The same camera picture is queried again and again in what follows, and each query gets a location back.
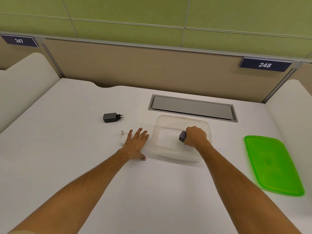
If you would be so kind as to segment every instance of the forearm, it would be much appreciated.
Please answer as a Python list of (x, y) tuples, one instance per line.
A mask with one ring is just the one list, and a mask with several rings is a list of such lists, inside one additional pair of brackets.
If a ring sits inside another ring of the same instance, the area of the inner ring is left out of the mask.
[(196, 149), (202, 155), (222, 202), (240, 234), (300, 233), (270, 198), (208, 141)]
[(76, 234), (111, 180), (127, 161), (127, 154), (122, 150), (117, 151), (106, 161), (63, 187), (13, 231)]

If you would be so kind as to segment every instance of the person's right arm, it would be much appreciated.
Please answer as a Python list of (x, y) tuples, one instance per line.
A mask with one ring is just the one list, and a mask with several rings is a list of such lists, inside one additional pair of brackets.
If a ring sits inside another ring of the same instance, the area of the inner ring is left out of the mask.
[(186, 135), (184, 144), (203, 157), (239, 234), (300, 234), (261, 189), (212, 147), (202, 129), (188, 127)]

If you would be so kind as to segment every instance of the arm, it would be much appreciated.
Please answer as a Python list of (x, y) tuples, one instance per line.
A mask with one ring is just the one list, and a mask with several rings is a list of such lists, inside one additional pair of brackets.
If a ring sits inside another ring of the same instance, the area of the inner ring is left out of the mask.
[(12, 231), (33, 231), (37, 234), (76, 234), (103, 195), (116, 173), (130, 159), (146, 160), (141, 153), (149, 135), (140, 128), (132, 130), (121, 149), (113, 156), (72, 181), (41, 205)]
[(261, 189), (212, 147), (202, 129), (188, 127), (186, 134), (184, 143), (203, 157), (239, 234), (300, 234)]

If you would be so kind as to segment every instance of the clear plastic container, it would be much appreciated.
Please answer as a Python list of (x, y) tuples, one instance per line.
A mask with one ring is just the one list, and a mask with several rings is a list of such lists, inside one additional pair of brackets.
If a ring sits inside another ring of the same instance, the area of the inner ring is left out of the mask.
[(202, 157), (196, 149), (184, 145), (179, 140), (179, 135), (189, 126), (197, 126), (207, 134), (207, 139), (212, 143), (210, 126), (205, 121), (161, 115), (157, 118), (152, 144), (155, 153), (164, 157), (180, 160), (200, 162)]

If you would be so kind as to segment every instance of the person's left hand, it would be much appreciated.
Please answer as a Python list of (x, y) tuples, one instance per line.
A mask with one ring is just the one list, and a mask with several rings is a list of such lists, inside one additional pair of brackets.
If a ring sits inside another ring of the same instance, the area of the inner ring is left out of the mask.
[(140, 158), (143, 161), (146, 160), (146, 157), (141, 153), (141, 150), (144, 147), (147, 139), (149, 138), (149, 134), (146, 134), (147, 130), (143, 131), (143, 133), (140, 134), (141, 131), (142, 128), (138, 129), (138, 131), (132, 138), (132, 129), (131, 129), (128, 133), (126, 142), (121, 148), (122, 151), (128, 154), (129, 159)]

